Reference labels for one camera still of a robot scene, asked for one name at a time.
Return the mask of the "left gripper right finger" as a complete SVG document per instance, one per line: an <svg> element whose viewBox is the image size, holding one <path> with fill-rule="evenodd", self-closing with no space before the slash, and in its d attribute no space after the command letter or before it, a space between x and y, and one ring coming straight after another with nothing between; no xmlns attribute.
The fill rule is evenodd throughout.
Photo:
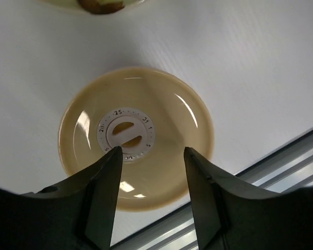
<svg viewBox="0 0 313 250"><path fill-rule="evenodd" d="M184 150L199 249L313 249L313 187L276 193Z"/></svg>

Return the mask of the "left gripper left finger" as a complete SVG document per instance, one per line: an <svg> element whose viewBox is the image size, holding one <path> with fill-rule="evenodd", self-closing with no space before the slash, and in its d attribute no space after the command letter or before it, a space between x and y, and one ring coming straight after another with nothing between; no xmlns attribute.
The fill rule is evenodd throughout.
<svg viewBox="0 0 313 250"><path fill-rule="evenodd" d="M0 188L0 249L109 249L122 166L117 146L37 193Z"/></svg>

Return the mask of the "beige round lid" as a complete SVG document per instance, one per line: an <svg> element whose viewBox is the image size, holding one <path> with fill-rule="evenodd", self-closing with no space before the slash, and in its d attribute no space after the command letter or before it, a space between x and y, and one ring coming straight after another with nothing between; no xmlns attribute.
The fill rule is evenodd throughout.
<svg viewBox="0 0 313 250"><path fill-rule="evenodd" d="M186 147L211 157L211 116L179 78L152 68L118 69L72 99L59 128L58 151L71 176L117 146L123 152L117 208L158 209L188 192Z"/></svg>

